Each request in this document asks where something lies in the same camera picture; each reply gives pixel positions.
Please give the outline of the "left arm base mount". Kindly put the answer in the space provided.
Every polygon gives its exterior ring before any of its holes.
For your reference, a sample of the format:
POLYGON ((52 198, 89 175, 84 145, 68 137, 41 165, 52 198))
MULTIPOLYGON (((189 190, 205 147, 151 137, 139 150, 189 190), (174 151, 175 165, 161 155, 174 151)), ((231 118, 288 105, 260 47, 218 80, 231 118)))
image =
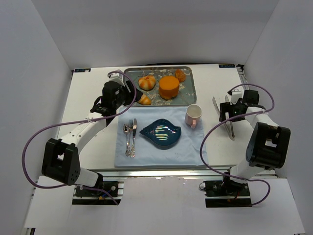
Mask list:
POLYGON ((75 187, 73 205, 117 206, 122 198, 124 183, 121 181, 104 181, 100 190, 90 190, 82 186, 75 187))

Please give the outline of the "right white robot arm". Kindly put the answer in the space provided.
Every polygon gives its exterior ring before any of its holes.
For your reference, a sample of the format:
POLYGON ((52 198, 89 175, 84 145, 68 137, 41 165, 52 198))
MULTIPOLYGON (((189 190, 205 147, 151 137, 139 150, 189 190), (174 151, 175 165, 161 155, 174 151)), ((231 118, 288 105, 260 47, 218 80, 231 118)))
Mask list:
POLYGON ((265 107, 259 105, 257 91, 235 89, 228 94, 231 99, 226 98, 224 103, 220 103, 219 121, 232 117, 231 122, 246 120, 253 128, 246 157, 230 168, 230 179, 244 184, 263 170, 282 168, 286 161, 290 129, 279 126, 268 116, 265 107))

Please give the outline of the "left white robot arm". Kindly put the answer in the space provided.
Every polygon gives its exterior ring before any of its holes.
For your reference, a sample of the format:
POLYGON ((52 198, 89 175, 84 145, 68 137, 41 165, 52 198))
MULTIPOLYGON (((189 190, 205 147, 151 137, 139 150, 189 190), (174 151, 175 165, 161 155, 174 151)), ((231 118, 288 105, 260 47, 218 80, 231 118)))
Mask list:
POLYGON ((78 124, 60 139, 49 139, 45 145, 42 174, 67 186, 74 184, 88 188, 100 188, 103 176, 80 166, 79 154, 86 144, 106 128, 122 105, 139 102, 143 92, 134 88, 130 81, 125 85, 106 82, 102 95, 90 110, 84 123, 78 124))

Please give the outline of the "metal tongs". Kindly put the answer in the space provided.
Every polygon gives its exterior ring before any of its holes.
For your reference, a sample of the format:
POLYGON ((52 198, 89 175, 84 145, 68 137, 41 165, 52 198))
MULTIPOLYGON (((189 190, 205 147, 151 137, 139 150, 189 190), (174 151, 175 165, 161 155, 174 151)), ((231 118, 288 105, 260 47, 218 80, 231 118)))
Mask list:
MULTIPOLYGON (((212 97, 212 102, 213 102, 213 105, 214 105, 214 108, 217 112, 217 115, 219 116, 220 115, 220 109, 219 109, 219 105, 217 104, 216 102, 216 99, 215 97, 212 97)), ((228 133, 228 136, 229 138, 234 141, 235 140, 235 134, 234 134, 234 129, 233 129, 233 124, 232 122, 227 122, 224 124, 224 128, 225 130, 227 131, 228 133)))

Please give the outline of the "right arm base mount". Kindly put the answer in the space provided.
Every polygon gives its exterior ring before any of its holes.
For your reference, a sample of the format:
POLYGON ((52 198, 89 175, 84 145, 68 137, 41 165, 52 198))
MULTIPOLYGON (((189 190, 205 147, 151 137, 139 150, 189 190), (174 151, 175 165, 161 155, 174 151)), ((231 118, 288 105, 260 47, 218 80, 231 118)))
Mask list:
POLYGON ((199 190, 205 193, 205 206, 207 208, 252 207, 248 184, 226 189, 221 180, 203 181, 199 184, 199 190))

